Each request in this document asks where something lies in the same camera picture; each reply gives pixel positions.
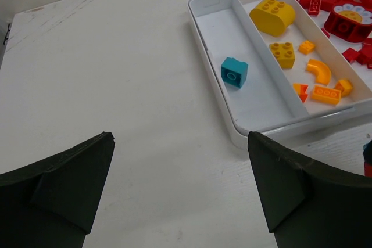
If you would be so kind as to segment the orange curved lego piece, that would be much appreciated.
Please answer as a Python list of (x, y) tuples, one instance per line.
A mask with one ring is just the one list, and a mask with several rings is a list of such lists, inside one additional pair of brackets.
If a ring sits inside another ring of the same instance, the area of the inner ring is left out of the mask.
[(306, 65), (306, 71), (315, 76), (315, 82), (322, 85), (328, 85), (332, 79), (330, 68), (322, 61), (309, 59)]

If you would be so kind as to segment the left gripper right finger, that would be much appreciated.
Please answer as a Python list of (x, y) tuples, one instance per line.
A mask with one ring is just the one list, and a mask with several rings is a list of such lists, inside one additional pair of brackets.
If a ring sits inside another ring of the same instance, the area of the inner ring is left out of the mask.
[(371, 247), (371, 178), (280, 145), (259, 132), (248, 152), (278, 247)]

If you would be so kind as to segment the teal duplo brick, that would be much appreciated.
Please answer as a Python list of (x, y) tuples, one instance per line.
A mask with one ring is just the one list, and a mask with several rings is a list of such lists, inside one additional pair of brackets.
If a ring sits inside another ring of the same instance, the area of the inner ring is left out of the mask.
[(248, 75), (249, 65), (233, 57), (227, 57), (220, 66), (222, 80), (236, 88), (242, 88)]

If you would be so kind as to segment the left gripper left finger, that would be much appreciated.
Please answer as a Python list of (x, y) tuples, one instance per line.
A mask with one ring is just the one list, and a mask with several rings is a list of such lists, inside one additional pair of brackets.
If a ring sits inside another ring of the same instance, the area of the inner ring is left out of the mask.
[(82, 247), (114, 149), (113, 134), (102, 132), (1, 174), (1, 247)]

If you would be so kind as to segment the red lego brick pair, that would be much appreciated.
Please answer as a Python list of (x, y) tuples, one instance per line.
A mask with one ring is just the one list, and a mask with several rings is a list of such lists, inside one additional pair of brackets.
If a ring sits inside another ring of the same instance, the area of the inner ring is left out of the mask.
[(318, 16), (320, 13), (321, 0), (310, 0), (308, 14)]

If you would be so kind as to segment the small orange lego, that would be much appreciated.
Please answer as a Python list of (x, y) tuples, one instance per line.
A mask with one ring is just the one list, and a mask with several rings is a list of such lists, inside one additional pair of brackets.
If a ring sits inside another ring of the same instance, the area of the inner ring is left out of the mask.
[(314, 43), (306, 40), (299, 45), (298, 51), (304, 55), (308, 55), (314, 51), (315, 47), (316, 45)]

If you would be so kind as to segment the orange lego brick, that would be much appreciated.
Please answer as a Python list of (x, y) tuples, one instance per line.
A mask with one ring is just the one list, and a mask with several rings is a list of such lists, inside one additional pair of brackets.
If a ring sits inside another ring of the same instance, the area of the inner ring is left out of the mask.
[(269, 49), (282, 69), (291, 69), (295, 63), (295, 52), (290, 42), (272, 43)]
[(310, 94), (310, 98), (317, 102), (337, 105), (341, 100), (341, 91), (338, 89), (315, 85)]

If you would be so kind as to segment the red flower duplo piece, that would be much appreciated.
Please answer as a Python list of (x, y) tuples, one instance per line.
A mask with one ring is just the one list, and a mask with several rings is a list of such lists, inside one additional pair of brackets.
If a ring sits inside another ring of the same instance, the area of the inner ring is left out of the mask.
[(363, 42), (371, 33), (371, 9), (341, 2), (331, 8), (324, 28), (344, 41)]

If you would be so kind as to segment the yellow duplo brick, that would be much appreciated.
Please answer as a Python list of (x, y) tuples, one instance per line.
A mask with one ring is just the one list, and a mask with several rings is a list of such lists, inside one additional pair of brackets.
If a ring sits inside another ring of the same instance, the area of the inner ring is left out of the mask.
[(249, 13), (256, 28), (273, 37), (283, 35), (295, 21), (295, 9), (284, 1), (262, 0)]

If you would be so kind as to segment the teal red yellow duplo stack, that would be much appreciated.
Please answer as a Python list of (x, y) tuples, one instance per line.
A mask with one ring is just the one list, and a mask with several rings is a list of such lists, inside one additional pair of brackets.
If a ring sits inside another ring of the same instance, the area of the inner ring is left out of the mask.
[(364, 175), (372, 177), (372, 141), (363, 146)]

